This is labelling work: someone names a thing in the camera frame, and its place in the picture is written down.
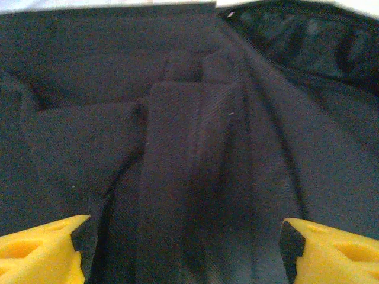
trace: white surface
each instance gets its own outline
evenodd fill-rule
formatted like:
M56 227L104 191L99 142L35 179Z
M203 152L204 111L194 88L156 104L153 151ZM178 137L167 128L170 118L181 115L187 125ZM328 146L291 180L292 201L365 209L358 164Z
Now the white surface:
M217 6L230 6L254 0L217 0ZM379 18L379 0L308 0L315 2L329 2L336 6ZM183 4L213 2L213 0L0 0L0 12L10 11L38 11L46 9L80 8L80 7L108 7L154 4Z

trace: yellow object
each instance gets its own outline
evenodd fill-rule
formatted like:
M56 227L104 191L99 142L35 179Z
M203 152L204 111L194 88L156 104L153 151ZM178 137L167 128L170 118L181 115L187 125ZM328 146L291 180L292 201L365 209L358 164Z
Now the yellow object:
M88 218L78 215L0 237L0 284L83 284L71 233Z
M293 283L379 284L379 241L295 218L284 220L281 234L292 230L288 224L294 235L297 231L305 240ZM296 244L290 239L281 236L281 250L284 241L288 246Z

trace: black rubber pad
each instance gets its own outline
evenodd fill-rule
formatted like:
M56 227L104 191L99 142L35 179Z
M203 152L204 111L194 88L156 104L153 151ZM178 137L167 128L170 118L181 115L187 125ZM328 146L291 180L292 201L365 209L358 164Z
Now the black rubber pad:
M295 282L296 260L303 256L306 239L290 223L284 222L280 232L279 247L285 272L290 284Z

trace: yellow clamp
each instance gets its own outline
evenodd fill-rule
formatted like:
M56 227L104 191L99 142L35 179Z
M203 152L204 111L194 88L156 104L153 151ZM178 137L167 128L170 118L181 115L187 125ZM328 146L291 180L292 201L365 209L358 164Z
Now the yellow clamp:
M0 237L0 284L83 284L71 233L88 218L78 215Z
M379 284L379 241L288 218L280 250L290 284Z

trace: yellow plastic clip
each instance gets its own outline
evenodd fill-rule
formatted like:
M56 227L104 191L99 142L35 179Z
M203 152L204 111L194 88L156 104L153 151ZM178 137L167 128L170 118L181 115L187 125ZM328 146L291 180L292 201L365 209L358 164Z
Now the yellow plastic clip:
M291 284L379 284L379 241L288 218L280 249Z
M78 215L0 237L0 284L83 284L71 233L88 218Z

